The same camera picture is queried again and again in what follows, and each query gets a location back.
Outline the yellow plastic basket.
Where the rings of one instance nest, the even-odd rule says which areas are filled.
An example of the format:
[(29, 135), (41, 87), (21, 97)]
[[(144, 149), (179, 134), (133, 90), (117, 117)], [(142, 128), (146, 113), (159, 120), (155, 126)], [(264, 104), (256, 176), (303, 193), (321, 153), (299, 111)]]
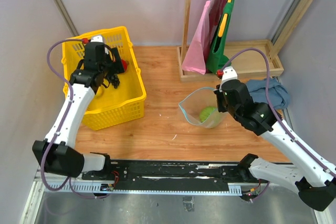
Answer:
[(143, 117), (146, 99), (141, 69), (124, 26), (91, 31), (74, 37), (74, 41), (63, 43), (61, 63), (65, 79), (70, 79), (79, 60), (84, 57), (84, 45), (79, 39), (91, 39), (96, 35), (102, 35), (105, 44), (117, 48), (121, 59), (128, 61), (129, 65), (126, 72), (118, 74), (120, 85), (117, 89), (111, 84), (107, 88), (102, 87), (104, 94), (94, 96), (88, 105), (82, 124), (95, 131)]

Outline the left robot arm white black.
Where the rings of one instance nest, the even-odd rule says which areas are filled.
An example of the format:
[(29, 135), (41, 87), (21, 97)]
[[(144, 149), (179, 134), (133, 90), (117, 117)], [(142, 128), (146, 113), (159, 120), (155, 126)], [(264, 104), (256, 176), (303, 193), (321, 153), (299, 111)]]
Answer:
[(82, 173), (94, 171), (100, 179), (112, 175), (108, 164), (109, 155), (81, 154), (75, 150), (76, 136), (83, 116), (105, 80), (112, 75), (124, 72), (117, 48), (104, 43), (101, 35), (84, 44), (84, 57), (81, 59), (65, 83), (68, 93), (65, 102), (52, 126), (42, 141), (35, 141), (33, 153), (42, 172), (76, 178)]

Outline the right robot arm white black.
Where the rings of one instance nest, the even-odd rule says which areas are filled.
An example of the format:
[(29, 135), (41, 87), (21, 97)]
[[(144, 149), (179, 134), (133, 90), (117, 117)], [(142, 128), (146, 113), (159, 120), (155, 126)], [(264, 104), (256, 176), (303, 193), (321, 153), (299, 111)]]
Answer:
[(223, 78), (214, 93), (219, 112), (228, 112), (295, 166), (282, 167), (248, 154), (240, 162), (238, 177), (244, 182), (256, 178), (275, 183), (298, 194), (310, 208), (326, 210), (335, 200), (335, 165), (305, 143), (269, 104), (254, 102), (247, 86), (237, 78)]

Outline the green cabbage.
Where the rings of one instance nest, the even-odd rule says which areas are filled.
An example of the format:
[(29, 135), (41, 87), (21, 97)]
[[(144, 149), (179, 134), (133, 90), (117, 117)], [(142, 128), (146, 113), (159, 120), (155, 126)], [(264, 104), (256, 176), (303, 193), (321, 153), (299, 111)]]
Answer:
[(199, 120), (201, 123), (206, 121), (212, 113), (214, 113), (217, 109), (214, 106), (205, 107), (199, 114)]

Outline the clear zip top bag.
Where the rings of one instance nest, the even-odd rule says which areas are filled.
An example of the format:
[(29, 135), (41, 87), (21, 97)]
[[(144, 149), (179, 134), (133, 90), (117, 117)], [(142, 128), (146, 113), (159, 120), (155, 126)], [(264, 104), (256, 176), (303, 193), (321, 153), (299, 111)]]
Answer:
[(214, 106), (217, 109), (216, 95), (213, 91), (214, 88), (211, 87), (199, 88), (190, 93), (178, 104), (179, 109), (189, 124), (212, 129), (221, 124), (228, 116), (228, 112), (222, 113), (216, 110), (203, 123), (199, 121), (199, 114), (205, 107)]

